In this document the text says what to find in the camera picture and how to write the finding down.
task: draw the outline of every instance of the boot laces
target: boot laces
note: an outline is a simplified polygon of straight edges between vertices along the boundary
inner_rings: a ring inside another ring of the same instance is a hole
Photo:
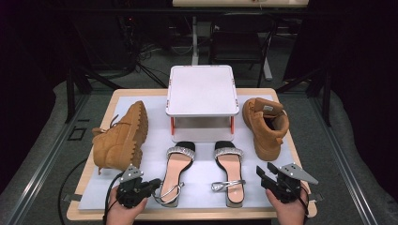
[[[109,129],[104,129],[104,128],[102,128],[100,131],[101,131],[102,133],[106,133],[106,132],[108,132],[108,130],[110,130],[110,129],[116,127],[116,126],[119,125],[119,124],[131,125],[131,124],[129,124],[129,123],[121,123],[121,122],[114,123],[115,119],[116,119],[118,116],[119,116],[119,114],[117,114],[117,115],[112,119],[111,124],[109,125]]]

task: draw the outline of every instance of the table leg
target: table leg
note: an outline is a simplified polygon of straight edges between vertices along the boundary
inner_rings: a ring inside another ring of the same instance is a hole
[[[199,51],[198,51],[198,34],[197,34],[197,21],[196,17],[192,17],[192,65],[196,66],[199,63]]]
[[[266,76],[266,81],[272,81],[272,74],[271,74],[271,69],[269,68],[269,63],[268,60],[266,58],[266,63],[264,64],[264,74]]]

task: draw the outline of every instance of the white box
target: white box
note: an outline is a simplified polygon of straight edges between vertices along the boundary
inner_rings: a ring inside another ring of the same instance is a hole
[[[166,113],[173,142],[232,141],[239,105],[231,67],[172,67]]]

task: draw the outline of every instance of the high heel sandal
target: high heel sandal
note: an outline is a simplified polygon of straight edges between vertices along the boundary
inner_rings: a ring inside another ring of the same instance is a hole
[[[182,172],[193,164],[195,144],[193,142],[178,142],[167,150],[167,170],[161,183],[161,194],[155,197],[156,202],[165,207],[177,207],[178,197],[183,182],[179,181]]]
[[[213,191],[226,190],[226,206],[239,208],[243,205],[245,192],[242,180],[240,161],[243,151],[235,148],[234,144],[227,141],[216,142],[215,159],[217,165],[226,172],[226,182],[214,182],[211,184]]]

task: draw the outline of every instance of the tan work boot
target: tan work boot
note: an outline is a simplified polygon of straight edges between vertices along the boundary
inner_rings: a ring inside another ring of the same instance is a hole
[[[283,137],[289,129],[283,105],[260,97],[250,98],[243,105],[243,120],[253,133],[257,156],[264,161],[278,158]]]
[[[148,132],[148,119],[143,101],[132,104],[127,113],[109,129],[93,128],[94,163],[101,168],[125,171],[132,163],[140,168]]]

